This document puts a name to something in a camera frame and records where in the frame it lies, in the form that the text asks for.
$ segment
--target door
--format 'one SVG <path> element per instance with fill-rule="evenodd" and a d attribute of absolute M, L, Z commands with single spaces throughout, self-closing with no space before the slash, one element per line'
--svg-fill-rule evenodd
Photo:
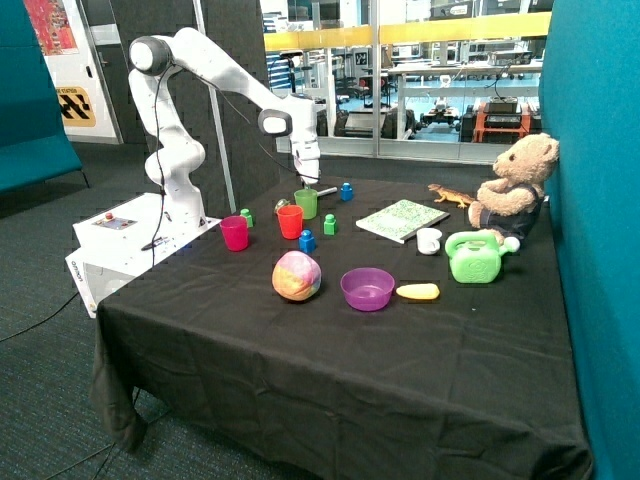
<path fill-rule="evenodd" d="M 75 0 L 24 0 L 72 141 L 122 143 L 84 12 Z"/>

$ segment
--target green cup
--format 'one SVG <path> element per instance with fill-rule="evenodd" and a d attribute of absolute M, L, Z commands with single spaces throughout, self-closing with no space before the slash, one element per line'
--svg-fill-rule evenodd
<path fill-rule="evenodd" d="M 303 220 L 311 220 L 318 213 L 318 192 L 311 188 L 303 188 L 293 194 L 296 205 L 302 207 Z"/>

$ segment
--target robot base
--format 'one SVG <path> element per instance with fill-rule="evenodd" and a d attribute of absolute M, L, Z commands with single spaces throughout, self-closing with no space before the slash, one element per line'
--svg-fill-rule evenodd
<path fill-rule="evenodd" d="M 73 225 L 80 248 L 65 260 L 91 318 L 99 302 L 220 222 L 207 217 L 204 225 L 188 228 L 165 216 L 152 249 L 160 207 L 160 195 L 145 193 Z"/>

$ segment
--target black tablecloth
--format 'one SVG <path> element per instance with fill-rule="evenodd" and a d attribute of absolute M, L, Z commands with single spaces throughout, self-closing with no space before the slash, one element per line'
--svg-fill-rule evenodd
<path fill-rule="evenodd" d="M 438 225 L 444 244 L 471 229 L 466 210 L 434 204 L 423 185 L 350 182 L 352 201 L 321 197 L 306 222 L 323 273 L 306 302 L 271 285 L 277 260 L 298 249 L 273 214 L 298 188 L 292 180 L 243 206 L 255 217 L 247 250 L 229 252 L 216 228 L 100 304 L 92 398 L 107 429 L 129 447 L 140 439 L 137 386 L 266 459 L 324 478 L 587 478 L 548 209 L 494 283 L 462 285 L 444 251 L 420 255 L 415 238 L 400 245 L 355 221 L 403 198 L 440 205 L 451 214 Z M 328 213 L 339 224 L 333 237 L 322 232 Z M 441 297 L 394 295 L 382 311 L 358 312 L 340 278 L 363 266 L 398 286 L 437 283 Z"/>

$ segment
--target plastic cup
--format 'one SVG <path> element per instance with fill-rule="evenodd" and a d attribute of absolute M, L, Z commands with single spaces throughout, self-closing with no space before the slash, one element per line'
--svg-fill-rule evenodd
<path fill-rule="evenodd" d="M 296 205 L 302 207 L 302 218 L 304 220 L 311 220 L 318 213 L 318 192 L 312 188 L 303 188 L 294 192 L 293 196 L 296 199 Z"/>
<path fill-rule="evenodd" d="M 249 246 L 249 225 L 240 215 L 227 217 L 220 222 L 224 243 L 232 252 L 239 252 Z"/>
<path fill-rule="evenodd" d="M 285 205 L 278 209 L 280 231 L 287 240 L 300 238 L 302 234 L 302 212 L 300 205 Z"/>
<path fill-rule="evenodd" d="M 437 228 L 421 228 L 416 233 L 418 251 L 423 255 L 434 255 L 440 250 L 442 232 Z"/>

